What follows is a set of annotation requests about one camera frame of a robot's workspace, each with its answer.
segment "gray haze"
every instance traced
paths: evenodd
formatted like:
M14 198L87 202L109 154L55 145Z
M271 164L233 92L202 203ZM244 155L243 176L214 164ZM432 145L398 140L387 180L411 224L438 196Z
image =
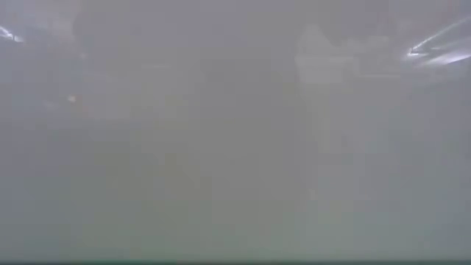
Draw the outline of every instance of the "gray haze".
M2 1L0 260L471 258L463 1Z

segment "person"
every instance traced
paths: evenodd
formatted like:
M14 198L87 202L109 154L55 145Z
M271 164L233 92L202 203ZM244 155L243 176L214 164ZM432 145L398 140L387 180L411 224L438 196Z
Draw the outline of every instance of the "person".
M191 78L185 132L165 133L168 128L161 127L147 133L149 137L141 141L163 143L152 151L148 144L142 147L146 150L142 152L155 153L152 166L157 168L140 169L141 175L122 182L142 187L138 194L151 197L141 207L159 209L155 220L162 230L169 220L179 220L161 233L198 227L188 234L215 240L211 242L233 239L228 242L233 247L242 247L247 240L257 244L262 238L254 235L261 231L280 245L303 236L302 227L309 218L300 216L310 214L307 204L314 187L315 135L311 134L311 116L294 58L298 38L311 17L320 20L320 13L343 8L341 4L347 1L336 1L333 6L326 3L83 2L74 34L94 71L129 84L124 89L131 94L145 93L148 100L156 101L157 92L166 86L148 77L143 81L143 69L169 64L189 73L181 78ZM363 0L355 3L365 4ZM341 20L336 12L333 18ZM339 40L353 36L329 24L345 20L321 18L326 20L320 21L325 28L335 31L329 35ZM355 30L366 34L364 24ZM159 124L158 115L146 115L139 102L131 103L139 109L132 119L145 116L145 124ZM187 212L192 215L185 219ZM299 226L292 227L294 222ZM225 238L228 230L239 231L240 237ZM167 238L171 246L178 237Z

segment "blurry figure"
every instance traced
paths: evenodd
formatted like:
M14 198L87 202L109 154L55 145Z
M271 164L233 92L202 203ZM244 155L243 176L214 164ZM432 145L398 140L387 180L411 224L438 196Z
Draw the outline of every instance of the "blurry figure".
M159 127L141 139L165 143L154 148L164 154L158 156L159 166L166 168L169 157L177 166L139 180L149 182L146 186L159 183L158 187L188 198L191 206L182 209L211 207L211 218L223 218L221 224L231 223L226 220L229 216L239 220L236 225L254 224L243 231L247 235L260 229L280 235L288 219L306 214L300 208L310 201L314 178L311 117L294 60L297 41L310 21L318 23L333 42L374 35L382 30L383 23L377 20L388 18L382 16L387 4L90 0L82 3L74 34L91 69L122 80L118 83L129 84L122 89L145 93L147 100L157 102L157 92L164 88L157 79L142 78L146 65L169 64L188 73L183 78L191 78L186 133L165 134L166 128ZM146 115L148 110L140 107L142 101L132 104L137 110L131 115L133 124L144 116L143 124L159 124L158 115ZM188 163L197 164L199 170L183 173ZM247 203L237 209L226 207L237 200Z

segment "fog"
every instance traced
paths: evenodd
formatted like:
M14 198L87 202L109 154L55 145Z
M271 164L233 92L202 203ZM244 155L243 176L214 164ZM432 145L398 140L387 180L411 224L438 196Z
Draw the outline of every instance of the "fog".
M470 258L469 66L403 60L463 2L412 2L2 2L0 261Z

